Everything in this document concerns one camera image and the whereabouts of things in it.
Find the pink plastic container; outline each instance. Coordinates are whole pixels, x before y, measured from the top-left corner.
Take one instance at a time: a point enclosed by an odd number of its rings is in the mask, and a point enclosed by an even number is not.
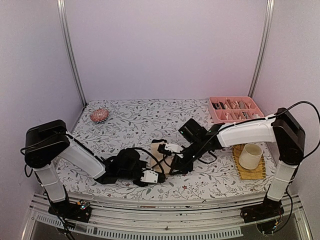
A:
[[[258,108],[257,104],[248,96],[212,96],[209,97],[208,103],[209,111],[215,124],[239,123],[248,119],[264,117],[264,114]],[[219,109],[215,109],[213,103],[218,104]],[[230,103],[234,103],[236,108],[232,109]]]

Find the slotted vent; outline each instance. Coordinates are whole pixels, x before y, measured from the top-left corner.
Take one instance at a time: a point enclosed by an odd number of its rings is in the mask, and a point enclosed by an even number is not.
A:
[[[44,224],[63,229],[61,221],[55,216],[48,216],[38,213],[37,221]],[[108,230],[101,227],[87,226],[86,234],[92,236],[99,236],[110,240],[222,240],[232,239],[243,236],[240,227],[210,231],[210,232],[195,232],[195,233],[130,233],[124,231]]]

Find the floral pattern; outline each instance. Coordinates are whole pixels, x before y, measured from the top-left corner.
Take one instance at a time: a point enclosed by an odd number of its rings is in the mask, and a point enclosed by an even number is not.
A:
[[[109,110],[102,124],[90,120],[98,108]],[[85,108],[73,135],[98,156],[108,158],[121,149],[142,147],[150,150],[153,139],[166,139],[169,143],[188,146],[178,129],[190,118],[209,129],[212,119],[205,99],[145,99],[91,101]],[[275,164],[265,143],[263,149],[266,178],[240,180],[231,148],[216,150],[217,160],[211,164],[194,163],[193,172],[169,176],[164,183],[146,187],[134,185],[131,180],[120,179],[115,184],[95,182],[80,168],[61,160],[57,166],[60,180],[70,192],[107,198],[135,200],[192,200],[241,196],[265,192],[275,173]],[[142,160],[148,155],[139,152]],[[210,162],[205,154],[202,159]]]

